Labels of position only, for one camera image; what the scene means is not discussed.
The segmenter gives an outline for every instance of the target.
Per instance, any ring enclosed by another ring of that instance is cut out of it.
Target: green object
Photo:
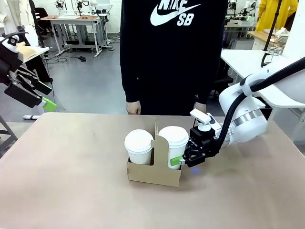
[[[183,157],[178,156],[178,157],[171,159],[171,166],[176,166],[176,165],[180,164],[180,159],[183,159]]]
[[[56,103],[52,102],[50,99],[47,99],[45,97],[42,98],[42,100],[44,100],[45,102],[47,102],[43,108],[47,111],[54,111],[56,108]]]

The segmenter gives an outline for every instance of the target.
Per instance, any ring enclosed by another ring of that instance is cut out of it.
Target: mannequin
[[[28,0],[0,0],[0,23],[6,34],[17,31],[17,26],[35,26]]]

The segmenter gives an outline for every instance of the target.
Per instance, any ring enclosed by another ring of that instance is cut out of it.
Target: box
[[[157,120],[155,119],[154,123],[146,123],[145,130],[154,138],[152,141],[151,165],[135,164],[128,158],[128,179],[144,183],[178,187],[181,167],[179,170],[168,167],[168,142],[165,138],[158,135]]]

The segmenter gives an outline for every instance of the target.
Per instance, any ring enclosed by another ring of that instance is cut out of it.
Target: cup lid
[[[153,136],[146,130],[133,130],[125,137],[125,148],[128,151],[135,153],[141,153],[143,151],[149,150],[151,146],[151,141]]]
[[[189,140],[186,130],[180,126],[168,126],[159,131],[159,135],[168,141],[171,148],[179,148]]]

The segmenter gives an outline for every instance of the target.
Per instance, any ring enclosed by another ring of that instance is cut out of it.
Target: desk
[[[26,62],[34,59],[35,57],[40,56],[50,50],[49,47],[42,48],[40,46],[37,46],[37,47],[31,46],[30,48],[33,49],[36,53],[35,53],[35,55],[31,56],[30,58],[23,60],[23,63],[26,63]]]
[[[266,42],[268,40],[268,34],[263,32],[263,31],[249,31],[247,32],[248,35],[254,37],[254,44],[252,47],[252,50],[262,50],[264,49]],[[269,42],[269,46],[274,46],[275,44],[277,44],[277,40],[276,42]]]
[[[237,76],[243,79],[261,68],[263,55],[264,52],[260,50],[223,50],[221,58],[237,73]],[[274,56],[274,58],[282,59],[284,57]],[[291,99],[274,85],[258,91],[258,94],[273,108],[268,122],[273,120],[280,108],[305,108],[305,104]],[[292,141],[295,140],[299,131],[304,127],[304,119],[305,112],[302,112],[298,124],[291,135]]]
[[[108,44],[107,32],[104,28],[104,25],[102,25],[102,20],[100,19],[100,17],[86,16],[88,17],[87,19],[81,18],[82,16],[77,19],[58,19],[58,16],[55,16],[55,18],[52,17],[53,16],[48,16],[42,18],[41,20],[51,22],[54,38],[59,51],[56,56],[59,56],[60,54],[64,53],[64,51],[61,50],[61,47],[66,47],[68,49],[91,48],[91,50],[95,48],[96,54],[94,57],[96,58],[102,52],[102,47],[111,47]],[[75,25],[79,44],[67,43],[67,41],[71,39],[71,31],[69,25]],[[94,44],[86,44],[86,41],[89,39],[87,25],[92,26]],[[54,26],[56,27],[56,30],[59,34],[59,39],[57,39]]]
[[[275,123],[263,137],[183,167],[174,188],[127,178],[124,138],[148,118],[42,115],[0,160],[1,227],[304,227],[305,159]],[[193,126],[191,117],[157,121]]]

